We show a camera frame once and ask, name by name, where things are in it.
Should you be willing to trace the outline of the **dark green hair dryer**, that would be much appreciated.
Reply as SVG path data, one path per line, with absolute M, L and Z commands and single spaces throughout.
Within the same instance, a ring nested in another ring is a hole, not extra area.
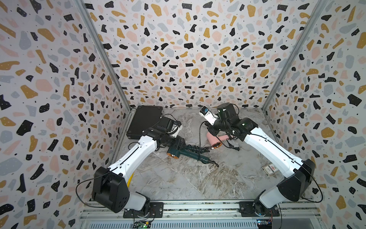
M 208 158 L 202 154 L 187 150 L 187 149 L 176 149 L 176 148 L 171 147 L 168 149 L 167 155 L 169 155 L 170 157 L 176 158 L 176 159 L 179 159 L 180 156 L 186 156 L 186 157 L 192 158 L 196 161 L 199 161 L 203 164 L 216 164 L 216 162 L 211 160 L 210 158 Z

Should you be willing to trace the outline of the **pink hair dryer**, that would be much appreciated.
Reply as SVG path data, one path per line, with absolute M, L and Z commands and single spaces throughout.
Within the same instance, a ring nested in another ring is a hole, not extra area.
M 211 133 L 207 133 L 207 140 L 209 141 L 212 148 L 219 148 L 223 145 L 223 142 L 229 139 L 228 135 L 213 136 Z

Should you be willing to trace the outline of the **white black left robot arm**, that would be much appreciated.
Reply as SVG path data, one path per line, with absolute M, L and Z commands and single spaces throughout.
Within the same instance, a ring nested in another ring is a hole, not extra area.
M 127 182 L 152 152 L 161 146 L 171 147 L 179 142 L 177 136 L 181 129 L 180 121 L 162 116 L 157 124 L 142 132 L 138 142 L 121 159 L 95 172 L 92 199 L 114 213 L 135 210 L 147 215 L 150 199 L 143 194 L 130 192 Z

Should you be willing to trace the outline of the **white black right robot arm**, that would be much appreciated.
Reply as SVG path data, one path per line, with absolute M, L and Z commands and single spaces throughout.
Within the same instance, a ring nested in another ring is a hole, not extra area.
M 203 107 L 200 115 L 207 121 L 208 132 L 217 136 L 224 132 L 254 147 L 281 172 L 284 179 L 271 189 L 264 190 L 253 202 L 252 211 L 265 216 L 272 207 L 283 201 L 297 202 L 314 180 L 315 164 L 302 160 L 271 139 L 257 123 L 250 118 L 240 118 L 234 104 L 224 103 L 214 114 Z

